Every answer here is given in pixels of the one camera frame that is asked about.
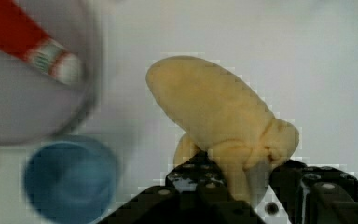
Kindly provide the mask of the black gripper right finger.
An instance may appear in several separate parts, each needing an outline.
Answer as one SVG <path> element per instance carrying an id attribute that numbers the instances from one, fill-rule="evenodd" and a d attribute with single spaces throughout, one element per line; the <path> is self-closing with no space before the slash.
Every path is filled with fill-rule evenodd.
<path id="1" fill-rule="evenodd" d="M 269 184 L 292 224 L 358 224 L 358 179 L 330 166 L 287 161 Z"/>

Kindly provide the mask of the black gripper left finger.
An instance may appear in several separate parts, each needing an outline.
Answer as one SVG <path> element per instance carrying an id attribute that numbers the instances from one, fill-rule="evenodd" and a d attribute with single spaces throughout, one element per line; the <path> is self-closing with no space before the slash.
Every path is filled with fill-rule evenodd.
<path id="1" fill-rule="evenodd" d="M 221 169 L 205 152 L 174 168 L 163 186 L 134 196 L 98 224 L 265 224 L 233 198 Z"/>

